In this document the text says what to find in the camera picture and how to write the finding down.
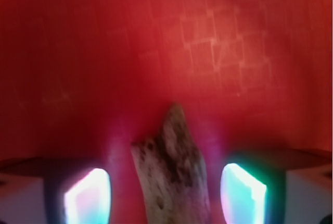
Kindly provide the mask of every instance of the red wall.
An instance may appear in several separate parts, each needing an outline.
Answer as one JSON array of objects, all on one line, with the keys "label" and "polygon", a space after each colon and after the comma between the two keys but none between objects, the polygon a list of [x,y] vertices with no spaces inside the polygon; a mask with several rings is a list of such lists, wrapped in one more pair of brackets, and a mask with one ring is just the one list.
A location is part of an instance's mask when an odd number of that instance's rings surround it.
[{"label": "red wall", "polygon": [[180,102],[213,221],[224,154],[332,149],[332,0],[0,0],[0,158],[98,156],[145,221],[131,141]]}]

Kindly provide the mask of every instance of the red background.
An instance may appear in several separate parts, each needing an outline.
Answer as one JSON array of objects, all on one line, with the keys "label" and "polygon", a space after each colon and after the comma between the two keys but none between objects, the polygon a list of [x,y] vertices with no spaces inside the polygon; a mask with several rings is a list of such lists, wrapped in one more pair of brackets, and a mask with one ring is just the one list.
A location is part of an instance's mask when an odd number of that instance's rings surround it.
[{"label": "red background", "polygon": [[225,155],[332,149],[332,0],[0,0],[0,158],[96,156],[144,222],[129,143],[180,102],[223,221]]}]

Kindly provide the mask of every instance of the white surface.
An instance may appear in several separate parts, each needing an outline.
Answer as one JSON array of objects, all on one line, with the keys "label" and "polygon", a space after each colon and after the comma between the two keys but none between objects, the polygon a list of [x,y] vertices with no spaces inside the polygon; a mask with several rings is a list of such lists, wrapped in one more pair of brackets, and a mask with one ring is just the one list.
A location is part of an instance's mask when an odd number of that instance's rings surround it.
[{"label": "white surface", "polygon": [[0,220],[10,224],[47,223],[43,180],[0,173]]},{"label": "white surface", "polygon": [[332,213],[332,164],[287,172],[287,224],[319,223]]}]

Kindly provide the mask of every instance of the piece of wood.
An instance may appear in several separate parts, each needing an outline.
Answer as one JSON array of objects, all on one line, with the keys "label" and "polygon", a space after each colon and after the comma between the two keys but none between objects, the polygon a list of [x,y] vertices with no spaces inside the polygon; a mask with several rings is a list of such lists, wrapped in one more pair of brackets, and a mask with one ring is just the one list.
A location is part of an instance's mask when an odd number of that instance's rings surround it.
[{"label": "piece of wood", "polygon": [[210,223],[204,159],[181,105],[173,104],[159,134],[132,143],[148,223]]}]

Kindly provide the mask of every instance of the white light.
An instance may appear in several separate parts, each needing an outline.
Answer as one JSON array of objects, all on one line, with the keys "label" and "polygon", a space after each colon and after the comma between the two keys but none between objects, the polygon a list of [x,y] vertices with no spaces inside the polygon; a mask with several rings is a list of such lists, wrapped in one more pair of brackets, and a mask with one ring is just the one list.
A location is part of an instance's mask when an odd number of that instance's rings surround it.
[{"label": "white light", "polygon": [[227,223],[263,224],[266,185],[233,163],[221,177],[221,203]]},{"label": "white light", "polygon": [[108,223],[111,186],[108,173],[93,169],[65,194],[66,223]]}]

